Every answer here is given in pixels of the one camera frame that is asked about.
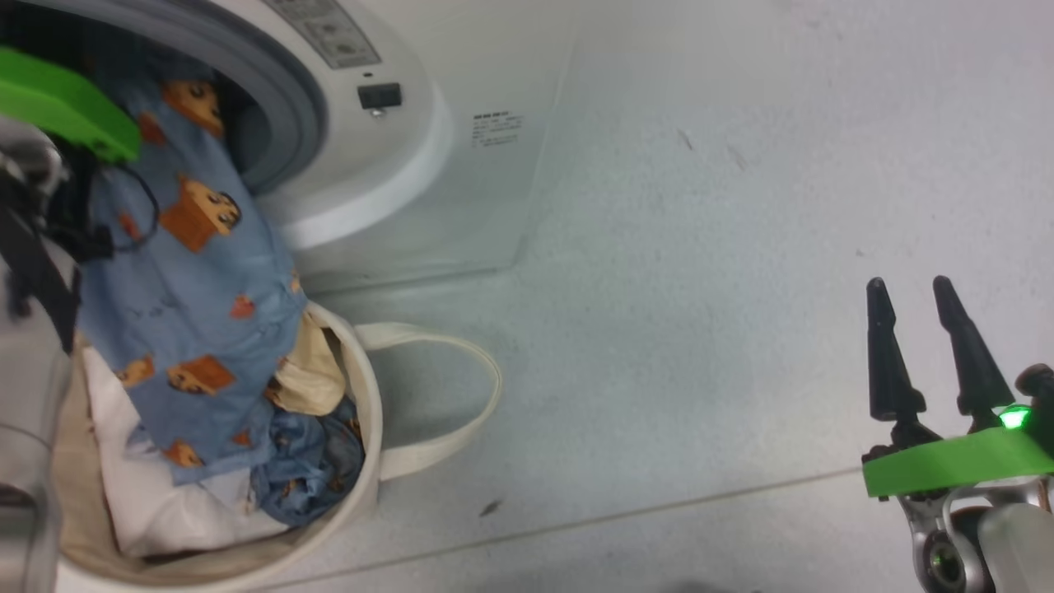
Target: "white cloth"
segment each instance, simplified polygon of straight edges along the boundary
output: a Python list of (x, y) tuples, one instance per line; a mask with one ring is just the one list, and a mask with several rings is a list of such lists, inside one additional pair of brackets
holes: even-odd
[(128, 438), (139, 424), (139, 415), (120, 380), (94, 349), (85, 349), (84, 368), (102, 482), (124, 555), (216, 550), (289, 529), (262, 511), (235, 512), (198, 485), (172, 486), (172, 473), (158, 457), (126, 455)]

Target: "blue fabric with cartoon print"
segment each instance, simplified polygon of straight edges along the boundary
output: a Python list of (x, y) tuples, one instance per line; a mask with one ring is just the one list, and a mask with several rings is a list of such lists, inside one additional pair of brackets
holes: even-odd
[(275, 448), (262, 397), (293, 350), (307, 303), (293, 259), (241, 182), (222, 141), (216, 95), (186, 59), (108, 32), (95, 78), (139, 122), (149, 184), (105, 169), (94, 222), (141, 246), (81, 268), (79, 329), (118, 374), (176, 485), (259, 466)]
[(320, 418), (276, 410), (271, 423), (275, 457), (252, 472), (260, 509), (276, 521), (300, 527), (343, 500), (365, 459), (356, 431), (355, 406), (347, 398)]

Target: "scuff mark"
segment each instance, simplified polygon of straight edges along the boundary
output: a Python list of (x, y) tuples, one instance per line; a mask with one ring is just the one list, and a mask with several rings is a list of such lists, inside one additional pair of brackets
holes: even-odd
[(728, 155), (731, 156), (731, 159), (736, 161), (736, 166), (739, 166), (740, 171), (746, 171), (747, 162), (746, 159), (743, 158), (743, 154), (740, 153), (736, 146), (728, 143), (725, 144), (725, 149), (728, 151)]
[(480, 517), (483, 518), (486, 517), (487, 515), (493, 515), (494, 513), (497, 512), (499, 509), (502, 508), (503, 502), (505, 501), (502, 500), (501, 498), (495, 498), (494, 500), (491, 500), (490, 505), (483, 508), (483, 512), (480, 513)]
[(688, 146), (688, 150), (690, 150), (691, 152), (696, 152), (696, 146), (691, 145), (691, 139), (688, 138), (688, 135), (684, 133), (684, 130), (681, 130), (679, 127), (677, 130), (677, 135), (681, 136), (681, 139), (684, 141), (684, 145)]

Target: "green led indicator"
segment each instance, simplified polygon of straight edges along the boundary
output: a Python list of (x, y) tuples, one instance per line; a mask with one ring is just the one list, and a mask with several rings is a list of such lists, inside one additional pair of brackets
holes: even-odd
[(1008, 429), (1020, 429), (1024, 424), (1024, 419), (1032, 414), (1032, 409), (1024, 406), (1012, 406), (1007, 410), (1002, 411), (999, 415), (999, 420), (1002, 426)]

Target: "laundry basket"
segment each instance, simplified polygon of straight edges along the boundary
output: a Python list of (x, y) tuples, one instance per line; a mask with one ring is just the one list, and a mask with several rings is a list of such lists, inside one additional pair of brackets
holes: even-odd
[[(348, 497), (310, 526), (268, 539), (167, 560), (145, 561), (122, 556), (114, 540), (103, 494), (99, 451), (92, 434), (81, 349), (78, 348), (70, 394), (59, 416), (53, 469), (63, 516), (60, 564), (66, 572), (85, 585), (96, 585), (106, 591), (253, 589), (254, 585), (258, 587), (310, 554), (345, 523), (371, 511), (376, 505), (377, 485), (382, 480), (418, 472), (463, 449), (497, 406), (502, 392), (501, 371), (494, 360), (474, 344), (405, 324), (378, 323), (353, 329), (314, 303), (308, 305), (308, 313), (320, 328), (329, 329), (339, 340), (338, 354), (348, 374), (349, 397), (358, 409), (366, 461)], [(467, 351), (490, 374), (493, 392), (483, 412), (461, 429), (424, 442), (382, 450), (380, 393), (366, 353), (411, 342), (440, 342)]]

